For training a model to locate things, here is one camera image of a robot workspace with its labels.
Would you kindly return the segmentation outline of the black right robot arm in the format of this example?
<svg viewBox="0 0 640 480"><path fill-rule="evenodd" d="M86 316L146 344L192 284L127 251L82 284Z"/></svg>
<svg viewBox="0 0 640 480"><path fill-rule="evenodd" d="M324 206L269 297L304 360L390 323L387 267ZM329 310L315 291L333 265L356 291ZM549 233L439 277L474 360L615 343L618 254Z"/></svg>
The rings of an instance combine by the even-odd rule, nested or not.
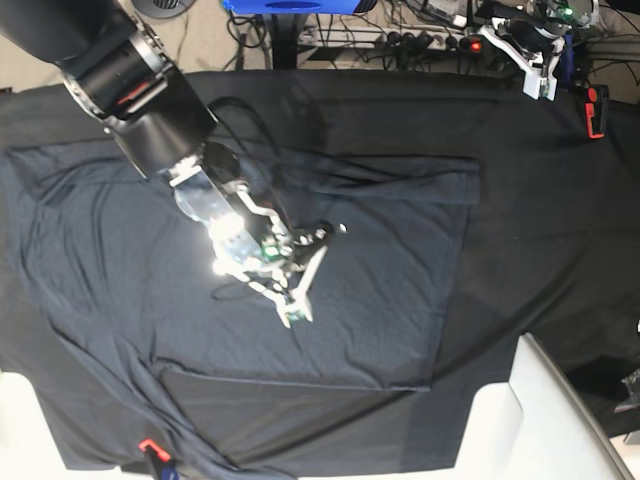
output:
<svg viewBox="0 0 640 480"><path fill-rule="evenodd" d="M211 139L218 119L150 26L115 1L5 1L1 33L59 69L141 175L166 181L206 227L217 274L269 299L285 326L312 320L308 292L332 225L296 228L282 208L256 202L234 153Z"/></svg>

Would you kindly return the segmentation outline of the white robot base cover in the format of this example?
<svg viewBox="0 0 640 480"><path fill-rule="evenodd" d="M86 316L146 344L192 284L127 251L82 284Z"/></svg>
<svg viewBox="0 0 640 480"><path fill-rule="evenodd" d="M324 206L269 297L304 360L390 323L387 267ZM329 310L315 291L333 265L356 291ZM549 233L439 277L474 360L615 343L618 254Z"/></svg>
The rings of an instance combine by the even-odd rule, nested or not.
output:
<svg viewBox="0 0 640 480"><path fill-rule="evenodd" d="M564 374L530 334L509 379L475 394L456 479L632 479Z"/></svg>

